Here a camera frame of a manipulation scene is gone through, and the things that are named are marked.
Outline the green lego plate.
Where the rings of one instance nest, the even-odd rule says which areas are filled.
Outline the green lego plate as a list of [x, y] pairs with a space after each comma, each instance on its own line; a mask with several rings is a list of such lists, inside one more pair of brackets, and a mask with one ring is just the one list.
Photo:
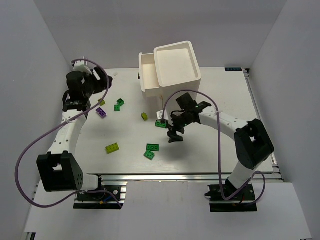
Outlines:
[[166, 120], [165, 121], [156, 120], [155, 127], [166, 129], [167, 128], [167, 121]]

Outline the green lego plate two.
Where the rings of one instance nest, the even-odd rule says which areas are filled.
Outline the green lego plate two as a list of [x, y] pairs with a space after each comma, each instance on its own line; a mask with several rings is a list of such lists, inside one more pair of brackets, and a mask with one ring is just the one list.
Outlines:
[[160, 145], [159, 144], [148, 143], [146, 145], [146, 150], [147, 151], [152, 151], [152, 152], [158, 152], [160, 150]]

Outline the green sloped lego brick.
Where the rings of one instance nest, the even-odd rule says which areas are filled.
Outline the green sloped lego brick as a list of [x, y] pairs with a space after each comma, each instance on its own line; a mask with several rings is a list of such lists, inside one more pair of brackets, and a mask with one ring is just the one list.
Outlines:
[[143, 156], [149, 160], [153, 160], [155, 153], [153, 151], [146, 150]]

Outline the green small lego brick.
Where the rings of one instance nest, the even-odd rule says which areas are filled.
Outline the green small lego brick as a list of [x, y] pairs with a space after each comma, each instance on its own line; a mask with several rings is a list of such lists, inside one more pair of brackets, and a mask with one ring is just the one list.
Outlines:
[[125, 104], [125, 101], [122, 98], [119, 98], [116, 102], [120, 107]]

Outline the green square lego brick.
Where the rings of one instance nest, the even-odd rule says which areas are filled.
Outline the green square lego brick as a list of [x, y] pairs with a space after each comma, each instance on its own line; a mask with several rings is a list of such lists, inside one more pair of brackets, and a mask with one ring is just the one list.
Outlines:
[[121, 110], [121, 106], [118, 105], [118, 104], [115, 104], [115, 105], [114, 105], [114, 111], [115, 111], [115, 112], [119, 112], [120, 110]]

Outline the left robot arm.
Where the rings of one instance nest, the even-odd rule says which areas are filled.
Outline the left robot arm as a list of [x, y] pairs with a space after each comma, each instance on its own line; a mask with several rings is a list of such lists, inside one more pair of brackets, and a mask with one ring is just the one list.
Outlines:
[[99, 177], [84, 173], [76, 161], [75, 152], [81, 130], [91, 108], [90, 98], [106, 90], [111, 80], [103, 70], [73, 70], [66, 75], [68, 90], [62, 98], [62, 124], [46, 154], [36, 161], [47, 192], [95, 191]]

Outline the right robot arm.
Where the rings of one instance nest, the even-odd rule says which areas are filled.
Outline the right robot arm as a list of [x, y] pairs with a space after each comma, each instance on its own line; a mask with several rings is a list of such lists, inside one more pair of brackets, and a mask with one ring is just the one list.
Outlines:
[[[170, 114], [172, 123], [166, 127], [169, 143], [182, 142], [185, 127], [197, 123], [217, 130], [217, 164], [220, 194], [224, 201], [236, 197], [252, 180], [262, 172], [258, 167], [269, 158], [275, 148], [263, 122], [257, 118], [242, 120], [220, 111], [218, 104], [208, 95], [207, 101], [197, 103], [191, 97], [191, 90], [181, 90], [176, 99], [179, 115]], [[222, 182], [221, 135], [232, 139], [238, 162], [231, 175]]]

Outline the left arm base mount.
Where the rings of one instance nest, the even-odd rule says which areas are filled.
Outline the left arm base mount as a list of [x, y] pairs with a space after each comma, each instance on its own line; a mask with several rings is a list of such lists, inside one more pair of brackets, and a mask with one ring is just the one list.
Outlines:
[[77, 194], [73, 208], [76, 210], [120, 210], [126, 199], [127, 182], [99, 176], [98, 188], [92, 192]]

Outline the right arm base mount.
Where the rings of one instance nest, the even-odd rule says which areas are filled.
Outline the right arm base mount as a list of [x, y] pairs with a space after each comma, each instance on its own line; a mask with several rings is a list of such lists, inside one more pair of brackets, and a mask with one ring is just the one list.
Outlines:
[[249, 213], [257, 212], [256, 195], [251, 184], [230, 200], [224, 200], [218, 184], [208, 185], [208, 192], [204, 194], [209, 200], [211, 213]]

